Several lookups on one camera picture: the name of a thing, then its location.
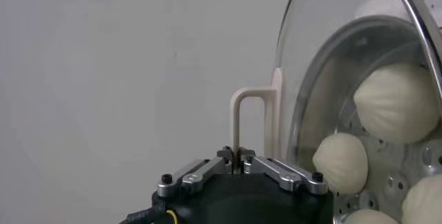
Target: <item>bolt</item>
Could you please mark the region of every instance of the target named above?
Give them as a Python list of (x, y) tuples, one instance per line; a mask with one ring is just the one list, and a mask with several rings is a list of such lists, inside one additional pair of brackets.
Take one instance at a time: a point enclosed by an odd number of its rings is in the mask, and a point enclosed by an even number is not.
[(322, 181), (324, 181), (323, 173), (320, 173), (320, 172), (313, 172), (311, 174), (311, 178), (313, 178), (313, 180), (318, 183), (321, 183)]
[(172, 183), (172, 180), (173, 180), (173, 178), (172, 178), (172, 175), (171, 175), (171, 174), (163, 174), (163, 175), (161, 176), (161, 181), (162, 181), (164, 184), (171, 184), (171, 183)]

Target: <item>gray background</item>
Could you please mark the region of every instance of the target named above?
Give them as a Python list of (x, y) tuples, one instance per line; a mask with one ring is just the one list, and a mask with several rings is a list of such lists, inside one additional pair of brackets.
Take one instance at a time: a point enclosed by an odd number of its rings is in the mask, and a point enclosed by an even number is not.
[[(118, 223), (229, 142), (287, 0), (0, 0), (0, 223)], [(263, 108), (243, 105), (262, 152)]]

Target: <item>white plastic handle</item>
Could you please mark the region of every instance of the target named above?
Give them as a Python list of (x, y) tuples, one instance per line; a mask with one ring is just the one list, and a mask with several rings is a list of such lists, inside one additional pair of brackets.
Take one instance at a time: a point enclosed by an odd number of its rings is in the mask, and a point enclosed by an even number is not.
[(231, 110), (231, 140), (233, 154), (240, 148), (240, 106), (247, 97), (260, 97), (264, 101), (264, 155), (267, 158), (280, 157), (279, 118), (282, 88), (282, 69), (277, 68), (273, 73), (271, 86), (246, 87), (233, 94), (230, 102)]

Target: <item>black cable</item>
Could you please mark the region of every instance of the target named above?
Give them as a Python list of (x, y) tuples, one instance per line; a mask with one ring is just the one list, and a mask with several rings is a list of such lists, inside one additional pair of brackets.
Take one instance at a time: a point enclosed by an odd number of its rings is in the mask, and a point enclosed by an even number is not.
[(119, 224), (150, 224), (166, 214), (166, 203), (161, 202), (151, 208), (128, 214)]

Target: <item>steamed bun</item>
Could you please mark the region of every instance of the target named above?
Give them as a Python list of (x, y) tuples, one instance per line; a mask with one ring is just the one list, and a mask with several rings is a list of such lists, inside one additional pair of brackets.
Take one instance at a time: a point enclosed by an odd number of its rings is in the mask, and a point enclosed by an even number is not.
[(313, 156), (313, 164), (333, 192), (357, 193), (367, 180), (365, 148), (357, 137), (347, 133), (326, 137)]
[(420, 180), (402, 204), (402, 224), (442, 223), (442, 174)]
[(344, 224), (398, 224), (387, 214), (382, 212), (362, 209), (350, 214)]
[(430, 74), (415, 64), (374, 71), (356, 90), (354, 103), (365, 129), (395, 144), (419, 141), (439, 121)]

